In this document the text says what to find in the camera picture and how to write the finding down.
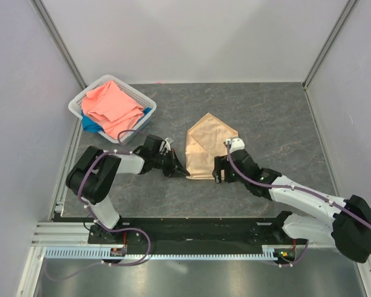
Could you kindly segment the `peach satin napkin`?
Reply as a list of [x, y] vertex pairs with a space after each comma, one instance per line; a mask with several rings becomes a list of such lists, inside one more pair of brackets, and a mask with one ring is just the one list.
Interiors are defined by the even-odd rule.
[[186, 134], [185, 168], [191, 180], [213, 180], [214, 158], [226, 155], [225, 140], [238, 131], [211, 113], [199, 119]]

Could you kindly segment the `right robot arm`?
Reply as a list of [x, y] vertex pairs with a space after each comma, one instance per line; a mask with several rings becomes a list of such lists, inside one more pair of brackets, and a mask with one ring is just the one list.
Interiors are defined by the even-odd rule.
[[304, 213], [281, 212], [271, 227], [272, 239], [306, 239], [327, 245], [354, 262], [371, 256], [371, 207], [361, 197], [331, 196], [289, 179], [278, 171], [259, 167], [244, 150], [214, 158], [216, 183], [240, 182], [254, 196], [290, 205]]

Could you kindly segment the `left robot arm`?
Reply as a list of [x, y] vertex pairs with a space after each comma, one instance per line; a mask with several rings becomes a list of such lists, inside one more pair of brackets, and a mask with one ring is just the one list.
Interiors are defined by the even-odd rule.
[[118, 243], [123, 237], [120, 214], [115, 210], [109, 191], [119, 174], [145, 174], [161, 170], [167, 178], [188, 177], [190, 173], [179, 161], [171, 147], [170, 138], [149, 134], [143, 145], [133, 151], [104, 151], [89, 146], [66, 178], [66, 186], [89, 209], [97, 224], [103, 227], [102, 237]]

